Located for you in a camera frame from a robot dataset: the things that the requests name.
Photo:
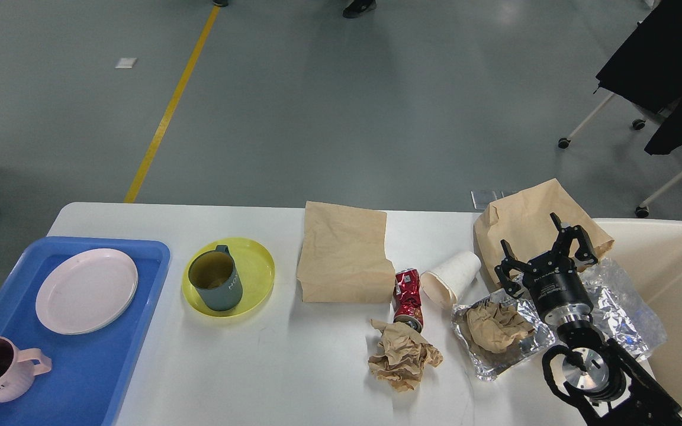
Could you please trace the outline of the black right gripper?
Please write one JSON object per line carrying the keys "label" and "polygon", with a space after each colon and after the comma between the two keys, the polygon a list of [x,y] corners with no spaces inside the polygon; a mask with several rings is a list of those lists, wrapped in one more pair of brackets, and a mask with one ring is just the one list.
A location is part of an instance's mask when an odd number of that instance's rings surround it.
{"label": "black right gripper", "polygon": [[528,263],[517,259],[510,243],[500,241],[504,258],[495,267],[504,293],[514,299],[522,296],[522,284],[510,272],[523,273],[522,283],[528,289],[539,317],[551,327],[574,321],[590,321],[593,303],[578,273],[599,263],[589,234],[580,225],[562,222],[550,213],[558,235],[552,248]]}

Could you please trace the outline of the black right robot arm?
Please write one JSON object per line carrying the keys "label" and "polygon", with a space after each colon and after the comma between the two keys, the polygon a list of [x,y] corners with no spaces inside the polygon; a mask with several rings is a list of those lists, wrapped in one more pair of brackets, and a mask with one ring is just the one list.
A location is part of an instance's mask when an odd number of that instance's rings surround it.
{"label": "black right robot arm", "polygon": [[598,263],[589,234],[550,216],[558,235],[549,251],[522,262],[502,240],[504,259],[495,267],[506,294],[517,299],[527,291],[541,320],[561,340],[542,356],[550,391],[588,425],[682,425],[678,402],[593,324],[594,305],[578,272]]}

